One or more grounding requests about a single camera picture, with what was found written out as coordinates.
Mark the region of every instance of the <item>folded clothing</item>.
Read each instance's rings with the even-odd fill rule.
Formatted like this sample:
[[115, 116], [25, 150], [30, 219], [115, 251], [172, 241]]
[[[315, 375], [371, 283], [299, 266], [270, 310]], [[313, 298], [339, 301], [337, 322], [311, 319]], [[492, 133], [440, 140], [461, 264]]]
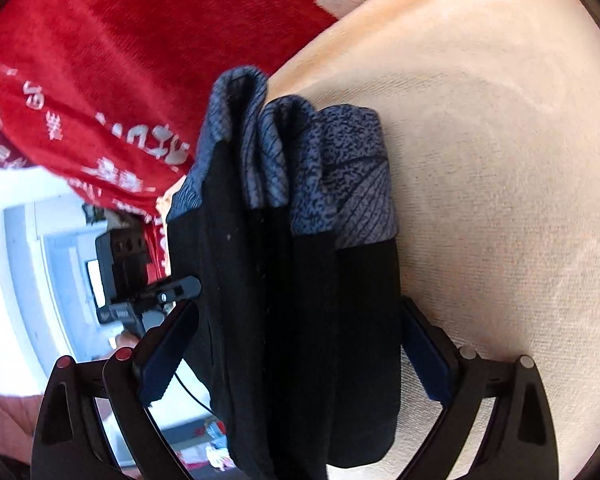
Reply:
[[315, 110], [298, 96], [263, 108], [266, 85], [243, 67], [213, 86], [196, 163], [168, 215], [172, 273], [202, 281], [186, 360], [238, 467], [326, 479], [327, 462], [376, 462], [394, 439], [389, 167], [374, 111]]

